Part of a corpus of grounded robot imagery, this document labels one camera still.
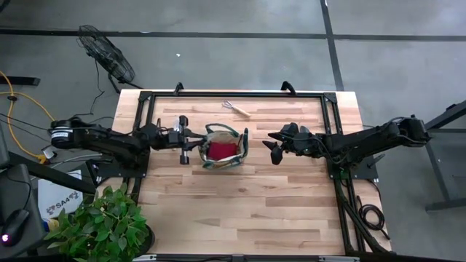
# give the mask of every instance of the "fan grille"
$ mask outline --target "fan grille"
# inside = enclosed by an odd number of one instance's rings
[[[78,36],[86,53],[118,81],[130,83],[134,79],[135,72],[122,51],[116,48],[97,28],[92,25],[81,25]]]

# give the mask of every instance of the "concrete floor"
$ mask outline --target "concrete floor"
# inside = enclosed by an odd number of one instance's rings
[[[465,35],[463,0],[327,0],[334,33]],[[14,0],[0,14],[9,28],[107,31],[325,33],[318,0]],[[326,40],[111,38],[133,65],[135,83],[196,89],[335,90]],[[466,42],[337,41],[345,90],[356,91],[365,124],[416,114],[425,121],[466,98]],[[56,119],[89,110],[98,94],[94,61],[75,37],[0,36],[0,70],[35,76],[38,87],[15,87],[39,100]],[[106,91],[92,120],[112,116],[118,101]],[[0,103],[7,112],[8,103]],[[46,127],[49,119],[22,99],[14,117]],[[101,124],[111,126],[111,120]],[[20,130],[34,152],[47,144]],[[20,153],[6,135],[10,150]],[[86,152],[63,152],[61,159]],[[77,163],[64,164],[64,170]],[[396,148],[377,165],[393,250],[464,261],[466,208],[427,214],[441,200],[427,152]]]

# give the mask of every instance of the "potted plant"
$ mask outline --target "potted plant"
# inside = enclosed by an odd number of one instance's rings
[[[59,227],[45,237],[57,240],[49,248],[58,247],[79,262],[131,261],[145,254],[154,244],[154,233],[126,191],[125,183],[116,191],[107,186],[102,197],[96,193],[94,202],[81,204],[74,215],[62,210]]]

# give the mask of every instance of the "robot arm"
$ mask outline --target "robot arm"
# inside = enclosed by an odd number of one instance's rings
[[[325,157],[341,167],[351,167],[367,156],[396,146],[421,147],[430,139],[422,120],[415,116],[395,118],[382,126],[354,132],[348,135],[312,134],[296,123],[286,124],[281,131],[269,133],[269,137],[282,141],[263,141],[272,150],[273,164],[279,164],[283,152],[312,158]]]
[[[123,166],[131,168],[138,163],[138,157],[147,156],[150,148],[154,150],[181,148],[181,164],[188,164],[187,151],[200,145],[203,140],[188,142],[187,138],[204,138],[187,129],[188,119],[180,116],[180,130],[148,124],[131,133],[123,134],[88,124],[79,117],[55,121],[51,124],[52,145],[56,148],[82,148],[101,152],[115,158]]]

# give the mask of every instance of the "wooden table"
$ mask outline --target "wooden table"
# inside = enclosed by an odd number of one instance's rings
[[[114,130],[131,131],[139,92],[122,90]],[[344,133],[361,130],[355,93],[336,94]],[[189,118],[193,132],[205,133],[205,125],[216,122],[238,131],[247,127],[250,150],[243,166],[225,171],[203,169],[197,149],[189,154],[191,163],[187,166],[179,164],[179,150],[152,151],[139,201],[157,238],[150,253],[344,254],[335,188],[328,179],[324,158],[284,154],[281,164],[274,166],[269,149],[261,142],[272,140],[267,133],[277,132],[290,122],[304,125],[311,132],[324,132],[320,101],[228,98],[252,114],[247,119],[223,108],[223,100],[226,98],[156,100],[153,123],[161,118],[163,127],[173,127],[183,114]],[[106,185],[118,187],[121,181],[112,178]],[[356,180],[355,192],[364,204],[382,208],[375,188],[367,181]],[[351,222],[349,232],[356,247]],[[381,232],[372,233],[390,250]]]

